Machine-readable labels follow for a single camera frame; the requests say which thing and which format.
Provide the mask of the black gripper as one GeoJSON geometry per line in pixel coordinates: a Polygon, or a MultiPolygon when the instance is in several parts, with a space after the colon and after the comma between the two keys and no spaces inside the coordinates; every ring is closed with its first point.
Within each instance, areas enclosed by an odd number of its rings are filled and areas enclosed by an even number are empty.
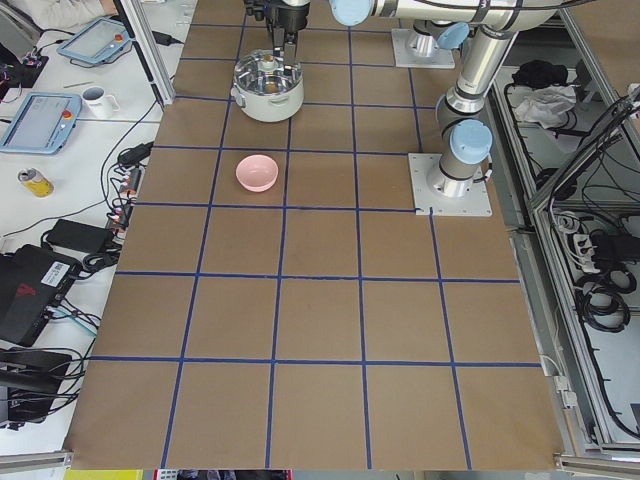
{"type": "Polygon", "coordinates": [[[284,58],[284,73],[288,77],[293,75],[297,32],[307,27],[310,3],[310,0],[267,2],[267,25],[272,29],[273,52],[276,57],[284,58]]]}

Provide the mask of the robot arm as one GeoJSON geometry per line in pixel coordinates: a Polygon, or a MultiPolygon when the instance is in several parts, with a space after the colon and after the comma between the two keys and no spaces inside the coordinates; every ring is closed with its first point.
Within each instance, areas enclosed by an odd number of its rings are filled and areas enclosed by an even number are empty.
{"type": "Polygon", "coordinates": [[[439,47],[458,47],[476,29],[462,60],[458,79],[437,107],[445,150],[426,175],[441,197],[461,198],[489,155],[493,137],[477,119],[485,97],[519,32],[535,28],[563,1],[332,1],[334,19],[347,27],[372,17],[400,18],[422,23],[439,47]]]}

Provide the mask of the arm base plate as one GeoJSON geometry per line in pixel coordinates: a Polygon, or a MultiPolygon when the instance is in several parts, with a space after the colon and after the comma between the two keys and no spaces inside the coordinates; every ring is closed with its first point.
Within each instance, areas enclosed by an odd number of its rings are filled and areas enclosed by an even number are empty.
{"type": "Polygon", "coordinates": [[[492,208],[480,164],[465,180],[453,180],[440,169],[441,154],[410,153],[409,172],[414,211],[423,216],[491,217],[492,208]]]}
{"type": "Polygon", "coordinates": [[[401,68],[454,69],[451,50],[441,49],[433,36],[410,29],[392,29],[395,66],[401,68]]]}

